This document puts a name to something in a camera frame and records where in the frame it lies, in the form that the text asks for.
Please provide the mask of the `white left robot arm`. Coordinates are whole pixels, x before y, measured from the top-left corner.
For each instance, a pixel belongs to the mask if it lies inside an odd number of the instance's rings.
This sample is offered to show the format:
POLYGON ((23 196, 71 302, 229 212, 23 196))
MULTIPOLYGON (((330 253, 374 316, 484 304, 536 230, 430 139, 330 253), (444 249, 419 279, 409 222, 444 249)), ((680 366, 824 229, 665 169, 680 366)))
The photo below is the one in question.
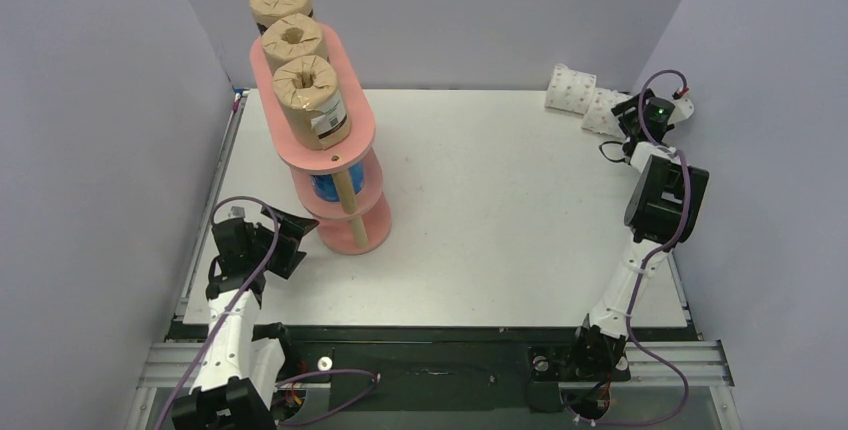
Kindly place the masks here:
POLYGON ((301 240, 318 226, 312 218, 262 205, 270 226, 250 223, 232 206, 211 226, 217 255, 207 275, 208 334, 188 393, 175 397, 176 429, 273 429, 276 380, 291 377, 298 352, 281 323, 258 324, 266 275, 287 279, 306 254, 301 240))

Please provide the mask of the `brown paper roll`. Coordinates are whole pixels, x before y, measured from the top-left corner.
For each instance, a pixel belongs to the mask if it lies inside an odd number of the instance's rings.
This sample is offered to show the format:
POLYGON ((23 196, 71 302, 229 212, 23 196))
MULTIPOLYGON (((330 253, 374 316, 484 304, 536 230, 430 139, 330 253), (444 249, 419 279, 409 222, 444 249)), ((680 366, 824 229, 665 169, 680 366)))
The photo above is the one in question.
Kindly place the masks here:
POLYGON ((249 0, 249 8, 260 34, 283 17, 293 14, 314 16, 312 0, 249 0))

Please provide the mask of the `white dotted roll top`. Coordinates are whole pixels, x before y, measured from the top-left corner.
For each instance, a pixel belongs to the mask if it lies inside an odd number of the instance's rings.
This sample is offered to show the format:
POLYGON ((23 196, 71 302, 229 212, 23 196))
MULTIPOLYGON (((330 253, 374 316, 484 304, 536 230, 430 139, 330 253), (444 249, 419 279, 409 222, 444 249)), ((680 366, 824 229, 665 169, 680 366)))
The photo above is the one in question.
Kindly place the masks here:
POLYGON ((597 76, 557 64, 545 95, 547 109, 585 115, 594 99, 597 76))

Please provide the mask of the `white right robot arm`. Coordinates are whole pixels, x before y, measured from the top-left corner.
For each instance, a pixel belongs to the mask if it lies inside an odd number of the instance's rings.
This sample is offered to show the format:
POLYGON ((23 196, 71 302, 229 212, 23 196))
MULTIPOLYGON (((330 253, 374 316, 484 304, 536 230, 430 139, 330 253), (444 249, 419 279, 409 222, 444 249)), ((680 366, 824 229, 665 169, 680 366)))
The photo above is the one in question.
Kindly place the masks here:
POLYGON ((684 95, 680 90, 668 100, 648 89, 611 110, 625 136, 623 162, 638 172, 639 180, 623 219, 632 238, 585 320, 589 331, 609 342, 627 340, 641 293, 671 250, 691 236, 706 193, 710 173, 663 141, 680 107, 691 104, 684 95))

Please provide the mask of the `white dotted roll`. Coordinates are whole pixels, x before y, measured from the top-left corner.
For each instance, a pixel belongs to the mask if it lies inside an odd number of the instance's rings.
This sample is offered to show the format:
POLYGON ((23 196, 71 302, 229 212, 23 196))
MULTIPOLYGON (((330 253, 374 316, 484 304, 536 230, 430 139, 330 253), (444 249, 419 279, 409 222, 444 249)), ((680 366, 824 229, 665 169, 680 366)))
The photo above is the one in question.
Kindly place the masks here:
POLYGON ((612 108, 630 99, 630 95, 604 88, 596 88, 590 106, 581 121, 581 128, 598 135, 623 140, 618 119, 612 114, 612 108))
POLYGON ((594 99, 597 76, 557 64, 545 95, 547 109, 585 115, 594 99))

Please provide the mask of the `brown roll front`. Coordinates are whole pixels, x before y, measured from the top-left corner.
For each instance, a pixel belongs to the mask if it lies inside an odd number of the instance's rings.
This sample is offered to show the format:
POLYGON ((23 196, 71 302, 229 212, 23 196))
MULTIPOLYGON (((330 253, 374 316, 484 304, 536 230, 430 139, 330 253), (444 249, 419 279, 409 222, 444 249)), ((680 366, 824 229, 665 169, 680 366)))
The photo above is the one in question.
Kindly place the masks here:
POLYGON ((321 25, 303 14, 285 16, 261 36, 260 45, 271 73, 303 56, 329 59, 321 25))

